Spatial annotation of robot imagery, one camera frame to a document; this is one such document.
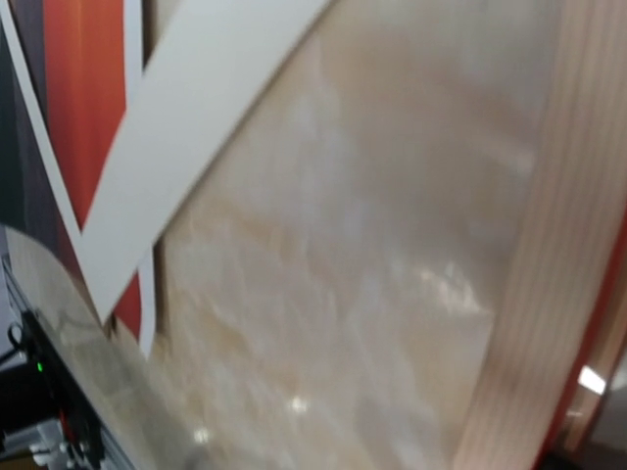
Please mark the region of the white mat board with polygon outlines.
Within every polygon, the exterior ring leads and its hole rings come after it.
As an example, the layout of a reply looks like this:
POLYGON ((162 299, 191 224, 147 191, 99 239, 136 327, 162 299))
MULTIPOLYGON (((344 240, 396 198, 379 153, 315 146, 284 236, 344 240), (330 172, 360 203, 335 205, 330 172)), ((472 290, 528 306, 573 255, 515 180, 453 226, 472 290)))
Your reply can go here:
POLYGON ((184 1, 154 51, 78 224, 8 4, 1 24, 41 160, 106 321, 202 173, 326 10, 324 1, 184 1))

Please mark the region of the red and wood picture frame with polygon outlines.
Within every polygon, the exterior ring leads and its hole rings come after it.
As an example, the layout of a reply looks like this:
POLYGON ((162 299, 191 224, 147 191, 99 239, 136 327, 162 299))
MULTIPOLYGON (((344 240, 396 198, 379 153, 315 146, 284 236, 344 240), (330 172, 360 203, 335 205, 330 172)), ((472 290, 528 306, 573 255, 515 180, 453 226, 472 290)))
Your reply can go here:
POLYGON ((626 5, 566 1, 539 161, 455 468, 535 465, 618 265, 625 210, 626 5))

